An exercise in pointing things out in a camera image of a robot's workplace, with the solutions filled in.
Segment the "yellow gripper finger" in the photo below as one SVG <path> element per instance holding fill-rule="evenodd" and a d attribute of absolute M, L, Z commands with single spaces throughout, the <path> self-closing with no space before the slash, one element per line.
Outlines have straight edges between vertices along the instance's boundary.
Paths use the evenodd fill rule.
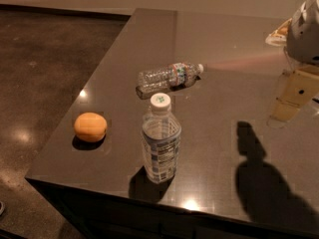
<path fill-rule="evenodd" d="M 319 94 L 319 67 L 302 65 L 290 73 L 284 73 L 281 85 L 267 124 L 281 128 L 290 122 L 300 110 Z"/>

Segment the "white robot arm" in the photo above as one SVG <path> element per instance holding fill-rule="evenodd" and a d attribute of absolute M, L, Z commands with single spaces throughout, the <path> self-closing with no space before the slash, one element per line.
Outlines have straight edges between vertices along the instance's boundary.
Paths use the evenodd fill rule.
<path fill-rule="evenodd" d="M 319 0 L 305 0 L 265 43 L 282 47 L 288 63 L 278 79 L 267 121 L 281 128 L 319 94 Z"/>

